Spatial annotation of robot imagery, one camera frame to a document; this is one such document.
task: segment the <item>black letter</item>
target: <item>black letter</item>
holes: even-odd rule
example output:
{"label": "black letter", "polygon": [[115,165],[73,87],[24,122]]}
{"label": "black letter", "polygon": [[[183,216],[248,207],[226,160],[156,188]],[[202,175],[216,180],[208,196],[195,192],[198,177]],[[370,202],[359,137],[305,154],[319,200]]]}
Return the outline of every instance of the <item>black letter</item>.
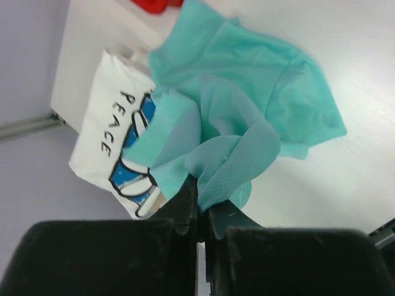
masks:
{"label": "black letter", "polygon": [[121,95],[126,97],[126,100],[128,100],[129,103],[133,104],[136,100],[136,98],[134,96],[132,96],[131,94],[127,94],[123,91],[121,91]]}
{"label": "black letter", "polygon": [[101,142],[101,150],[103,151],[103,149],[105,149],[108,152],[107,154],[110,157],[110,155],[111,155],[111,148],[105,142]]}
{"label": "black letter", "polygon": [[112,106],[112,108],[116,108],[116,106],[118,106],[118,108],[117,108],[118,112],[121,113],[122,116],[124,116],[124,114],[125,114],[125,112],[126,112],[125,108],[123,108],[123,107],[122,107],[120,104],[118,104],[118,103],[114,103],[113,106]]}
{"label": "black letter", "polygon": [[114,114],[112,116],[114,118],[114,123],[109,124],[109,127],[112,128],[113,126],[119,126],[118,118]]}
{"label": "black letter", "polygon": [[109,131],[105,131],[105,132],[104,132],[104,139],[106,139],[106,140],[108,140],[108,139],[107,139],[107,135],[109,135],[109,136],[111,137],[110,142],[111,142],[111,143],[114,143],[114,136],[112,135],[112,133],[110,133]]}

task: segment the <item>red fabric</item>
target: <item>red fabric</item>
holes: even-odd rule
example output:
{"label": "red fabric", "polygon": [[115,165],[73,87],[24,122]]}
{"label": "red fabric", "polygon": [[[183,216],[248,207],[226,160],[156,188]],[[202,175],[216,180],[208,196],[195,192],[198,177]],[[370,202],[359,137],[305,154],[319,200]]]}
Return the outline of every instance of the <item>red fabric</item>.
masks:
{"label": "red fabric", "polygon": [[161,14],[167,5],[180,7],[183,0],[131,0],[151,14]]}

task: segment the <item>turquoise fabric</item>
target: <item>turquoise fabric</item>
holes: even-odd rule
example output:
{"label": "turquoise fabric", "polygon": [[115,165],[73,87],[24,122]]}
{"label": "turquoise fabric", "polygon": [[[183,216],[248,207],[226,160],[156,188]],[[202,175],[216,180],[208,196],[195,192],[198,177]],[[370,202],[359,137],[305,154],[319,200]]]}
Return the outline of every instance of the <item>turquoise fabric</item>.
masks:
{"label": "turquoise fabric", "polygon": [[123,157],[151,167],[167,198],[191,173],[202,211],[228,198],[242,207],[249,180],[278,153],[304,159],[309,147],[346,134],[309,56],[199,1],[185,1],[170,36],[148,59],[156,112]]}

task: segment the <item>cartoon print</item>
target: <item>cartoon print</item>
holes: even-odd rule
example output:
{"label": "cartoon print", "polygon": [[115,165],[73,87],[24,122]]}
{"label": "cartoon print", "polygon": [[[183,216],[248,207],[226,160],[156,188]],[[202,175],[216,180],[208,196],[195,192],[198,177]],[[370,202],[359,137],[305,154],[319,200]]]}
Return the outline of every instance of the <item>cartoon print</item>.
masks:
{"label": "cartoon print", "polygon": [[[132,124],[125,136],[122,149],[133,145],[151,122],[154,112],[155,104],[151,99],[151,94],[145,93],[139,110],[131,115]],[[160,193],[154,178],[149,173],[149,168],[123,159],[122,150],[109,181],[120,196],[138,204],[139,207],[135,213],[137,217],[144,216],[145,213],[141,213],[141,207],[149,199],[156,200]]]}

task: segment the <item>table surface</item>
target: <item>table surface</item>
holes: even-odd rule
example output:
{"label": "table surface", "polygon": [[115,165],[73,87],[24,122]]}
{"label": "table surface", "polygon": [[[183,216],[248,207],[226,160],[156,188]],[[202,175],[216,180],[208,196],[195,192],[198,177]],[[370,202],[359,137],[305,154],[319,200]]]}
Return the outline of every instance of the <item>table surface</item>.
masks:
{"label": "table surface", "polygon": [[[395,2],[206,0],[244,26],[283,38],[322,67],[348,135],[279,158],[253,181],[244,211],[264,226],[357,228],[395,217]],[[52,108],[80,129],[105,47],[159,46],[178,11],[149,15],[128,0],[71,0]]]}

